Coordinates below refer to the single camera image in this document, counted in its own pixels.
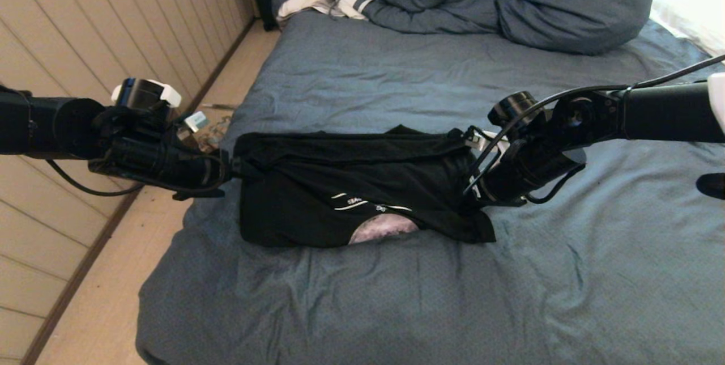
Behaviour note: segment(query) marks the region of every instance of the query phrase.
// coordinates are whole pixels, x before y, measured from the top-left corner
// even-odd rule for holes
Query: wooden floor
[[[240,104],[279,32],[254,23],[202,103]],[[226,110],[203,109],[215,122]],[[135,352],[140,286],[181,229],[191,200],[146,187],[109,239],[41,354],[43,365],[141,364]]]

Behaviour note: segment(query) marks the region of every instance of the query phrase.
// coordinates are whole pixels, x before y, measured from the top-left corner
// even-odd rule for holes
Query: blue bedsheet
[[[494,130],[487,112],[515,91],[633,83],[703,58],[652,22],[583,57],[305,12],[224,145],[251,131]],[[723,204],[694,182],[723,168],[723,146],[608,141],[587,155],[546,205],[488,208],[494,244],[420,231],[267,249],[241,239],[228,182],[224,199],[194,202],[143,286],[138,350],[153,364],[722,363]]]

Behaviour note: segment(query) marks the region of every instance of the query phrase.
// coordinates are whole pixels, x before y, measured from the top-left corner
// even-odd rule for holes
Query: wooden wall panel
[[[253,15],[251,0],[0,0],[0,6],[0,83],[35,97],[88,97],[104,105],[128,77],[169,83],[189,104]],[[90,173],[84,161],[59,164],[100,191],[132,184]],[[3,365],[20,363],[121,199],[81,192],[41,159],[0,156],[0,169]]]

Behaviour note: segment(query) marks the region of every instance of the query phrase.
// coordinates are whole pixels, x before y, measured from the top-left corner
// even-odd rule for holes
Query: black t-shirt
[[[241,235],[264,246],[337,247],[433,229],[495,241],[489,218],[464,206],[471,150],[463,132],[249,133],[236,142],[244,180]]]

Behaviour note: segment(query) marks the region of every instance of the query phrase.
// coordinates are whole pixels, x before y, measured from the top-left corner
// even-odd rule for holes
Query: mattress
[[[587,57],[303,12],[222,145],[253,131],[497,130],[486,114],[515,91],[634,83],[704,58],[654,22]],[[489,244],[418,231],[261,247],[239,234],[230,181],[226,197],[194,202],[143,285],[138,352],[153,364],[721,363],[723,205],[694,182],[722,169],[723,146],[618,140],[587,156],[551,202],[488,207]]]

